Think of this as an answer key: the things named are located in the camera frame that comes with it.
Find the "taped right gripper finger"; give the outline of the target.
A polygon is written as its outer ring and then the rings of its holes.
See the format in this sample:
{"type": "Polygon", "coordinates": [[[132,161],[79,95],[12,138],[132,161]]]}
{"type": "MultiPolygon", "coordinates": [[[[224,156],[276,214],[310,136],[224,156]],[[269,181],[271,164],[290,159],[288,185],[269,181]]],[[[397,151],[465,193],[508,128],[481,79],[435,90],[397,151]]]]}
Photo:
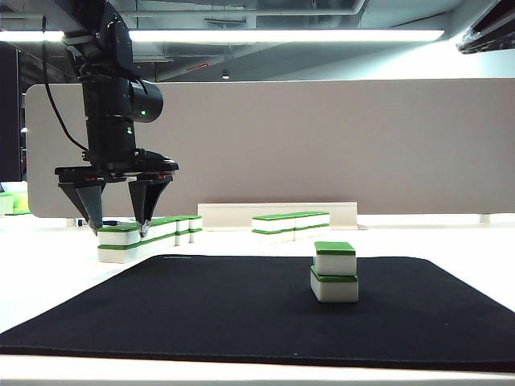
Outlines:
{"type": "Polygon", "coordinates": [[[471,25],[475,33],[486,33],[511,19],[514,15],[514,0],[500,0],[491,5],[471,25]]]}
{"type": "Polygon", "coordinates": [[[514,19],[494,23],[482,31],[476,24],[466,30],[457,49],[463,54],[514,49],[514,19]]]}

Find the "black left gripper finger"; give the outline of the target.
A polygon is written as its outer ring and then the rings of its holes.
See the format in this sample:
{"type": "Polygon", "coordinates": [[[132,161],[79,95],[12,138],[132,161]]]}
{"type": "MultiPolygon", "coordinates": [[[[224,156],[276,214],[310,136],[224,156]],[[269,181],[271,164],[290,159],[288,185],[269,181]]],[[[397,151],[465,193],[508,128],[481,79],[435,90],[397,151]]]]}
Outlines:
{"type": "Polygon", "coordinates": [[[62,182],[58,183],[58,187],[72,201],[93,233],[97,235],[97,231],[103,227],[101,195],[105,182],[103,180],[62,182]]]}
{"type": "Polygon", "coordinates": [[[172,181],[172,176],[157,179],[136,179],[128,182],[134,218],[141,238],[146,237],[159,196],[172,181]]]}

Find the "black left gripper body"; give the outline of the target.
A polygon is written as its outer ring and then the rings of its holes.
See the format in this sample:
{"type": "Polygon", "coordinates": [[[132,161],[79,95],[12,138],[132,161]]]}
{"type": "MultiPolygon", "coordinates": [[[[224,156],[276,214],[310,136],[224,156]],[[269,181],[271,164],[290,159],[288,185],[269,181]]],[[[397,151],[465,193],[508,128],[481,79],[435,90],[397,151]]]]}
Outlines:
{"type": "Polygon", "coordinates": [[[129,177],[138,179],[163,179],[173,175],[179,164],[161,154],[134,149],[124,155],[121,161],[106,161],[90,166],[57,167],[55,174],[59,183],[93,185],[94,183],[118,183],[129,177]]]}

